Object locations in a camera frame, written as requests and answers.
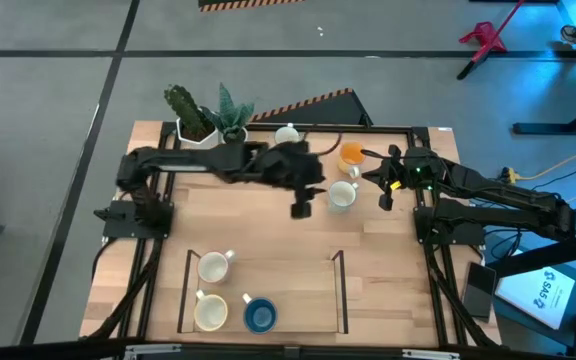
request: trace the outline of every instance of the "potted plant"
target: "potted plant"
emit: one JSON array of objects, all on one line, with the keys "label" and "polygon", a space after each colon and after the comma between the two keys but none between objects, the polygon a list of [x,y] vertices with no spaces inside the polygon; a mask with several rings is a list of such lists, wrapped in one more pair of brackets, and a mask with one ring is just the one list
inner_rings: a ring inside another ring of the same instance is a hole
[{"label": "potted plant", "polygon": [[197,107],[186,88],[170,85],[164,90],[164,98],[178,116],[177,136],[184,147],[210,149],[219,143],[215,125],[206,117],[204,111]]},{"label": "potted plant", "polygon": [[219,84],[219,113],[201,107],[203,114],[215,125],[225,143],[244,142],[248,139],[246,125],[255,111],[253,103],[235,106],[230,92]]}]

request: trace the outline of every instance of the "succulent plant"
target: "succulent plant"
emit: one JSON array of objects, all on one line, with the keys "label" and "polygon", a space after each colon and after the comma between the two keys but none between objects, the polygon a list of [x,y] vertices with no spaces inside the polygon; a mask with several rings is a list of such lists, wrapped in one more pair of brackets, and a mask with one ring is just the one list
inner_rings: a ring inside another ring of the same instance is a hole
[{"label": "succulent plant", "polygon": [[188,140],[201,141],[215,131],[215,125],[204,115],[185,87],[170,85],[164,90],[164,98],[181,119],[182,136]]},{"label": "succulent plant", "polygon": [[204,116],[223,134],[224,141],[230,143],[244,141],[243,129],[252,117],[255,105],[248,103],[235,106],[230,92],[222,83],[219,84],[219,113],[214,113],[205,107],[201,110]]}]

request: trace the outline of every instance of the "red stand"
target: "red stand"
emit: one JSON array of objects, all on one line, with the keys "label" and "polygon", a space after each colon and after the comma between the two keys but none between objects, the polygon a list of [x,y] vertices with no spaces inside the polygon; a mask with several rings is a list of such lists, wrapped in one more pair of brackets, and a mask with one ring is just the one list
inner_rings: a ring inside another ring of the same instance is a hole
[{"label": "red stand", "polygon": [[479,41],[481,49],[475,53],[475,55],[470,59],[468,65],[466,65],[459,75],[457,75],[457,80],[463,80],[472,71],[475,65],[477,65],[479,60],[485,58],[491,50],[500,52],[507,51],[506,46],[501,41],[499,35],[501,35],[501,32],[504,30],[510,19],[512,19],[517,10],[519,10],[519,7],[521,7],[525,1],[526,0],[519,0],[517,2],[517,5],[515,5],[510,14],[506,17],[506,20],[504,20],[499,27],[499,30],[495,31],[495,27],[490,21],[480,22],[475,25],[475,30],[473,30],[473,32],[459,39],[459,42],[463,44],[475,37],[477,41]]},{"label": "red stand", "polygon": [[482,47],[486,47],[488,44],[492,43],[490,50],[500,52],[507,51],[506,46],[503,41],[501,41],[501,38],[497,36],[497,31],[495,31],[495,27],[490,21],[477,23],[477,25],[475,25],[475,30],[459,39],[459,42],[465,44],[473,37],[479,41],[479,45]]}]

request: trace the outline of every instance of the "black and yellow hazard tape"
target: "black and yellow hazard tape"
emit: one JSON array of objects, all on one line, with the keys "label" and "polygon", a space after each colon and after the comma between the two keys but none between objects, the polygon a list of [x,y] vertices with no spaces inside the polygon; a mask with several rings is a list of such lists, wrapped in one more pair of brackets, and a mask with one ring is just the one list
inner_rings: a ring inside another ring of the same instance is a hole
[{"label": "black and yellow hazard tape", "polygon": [[304,100],[304,101],[300,101],[296,104],[290,104],[288,106],[282,106],[278,109],[273,109],[271,111],[266,111],[263,114],[255,114],[251,121],[261,121],[263,122],[264,119],[267,119],[271,116],[275,116],[275,115],[279,115],[291,110],[296,110],[305,106],[309,106],[309,105],[314,105],[317,104],[321,101],[324,100],[330,100],[334,97],[340,96],[340,95],[344,95],[344,94],[351,94],[353,92],[353,90],[351,88],[345,88],[345,89],[341,89],[341,90],[337,90],[337,91],[333,91],[333,92],[329,92],[327,94],[323,94],[323,95],[319,95],[319,96],[315,96],[314,98],[308,99],[308,100]]},{"label": "black and yellow hazard tape", "polygon": [[211,12],[211,11],[234,10],[234,9],[250,9],[254,7],[279,5],[279,4],[292,4],[304,1],[305,0],[242,0],[242,1],[222,2],[219,4],[203,5],[199,7],[199,10],[201,12]]}]

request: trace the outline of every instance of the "orange cup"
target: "orange cup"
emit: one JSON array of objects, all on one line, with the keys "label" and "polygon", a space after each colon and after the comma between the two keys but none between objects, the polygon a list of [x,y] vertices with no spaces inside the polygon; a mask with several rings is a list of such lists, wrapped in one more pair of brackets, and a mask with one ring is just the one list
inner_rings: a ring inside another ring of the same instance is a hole
[{"label": "orange cup", "polygon": [[366,155],[361,153],[363,148],[358,142],[345,143],[341,146],[337,165],[339,170],[350,175],[353,179],[361,175],[359,165],[366,159]]}]

